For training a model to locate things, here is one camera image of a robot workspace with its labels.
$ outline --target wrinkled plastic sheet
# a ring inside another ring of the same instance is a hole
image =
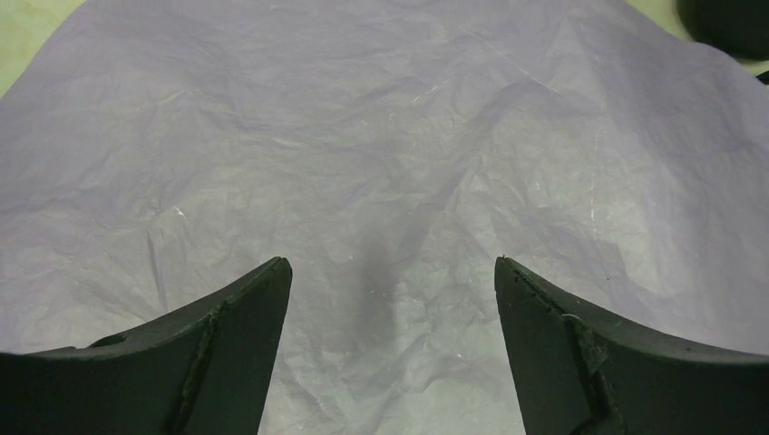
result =
[[[769,353],[769,92],[621,2],[91,0],[0,121],[0,348],[286,256],[262,433],[523,433],[500,255]]]

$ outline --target black plastic part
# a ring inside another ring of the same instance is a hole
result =
[[[769,357],[646,328],[497,260],[528,435],[769,433]]]
[[[291,278],[274,258],[88,348],[0,353],[0,433],[256,434]]]
[[[738,59],[769,59],[769,1],[677,0],[677,9],[695,41]]]

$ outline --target table surface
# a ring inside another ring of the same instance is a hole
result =
[[[84,0],[0,0],[0,96],[24,72],[46,39]],[[690,40],[675,12],[675,0],[628,0],[674,36]],[[769,62],[746,63],[757,75]]]

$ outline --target plastic sheet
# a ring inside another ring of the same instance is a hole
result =
[[[769,92],[621,2],[91,0],[0,122],[0,349],[286,256],[262,433],[523,433],[498,255],[769,353]]]

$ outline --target gray sheet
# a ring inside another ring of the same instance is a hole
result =
[[[500,255],[769,353],[769,92],[621,2],[91,0],[0,121],[0,349],[286,256],[265,434],[523,433]]]

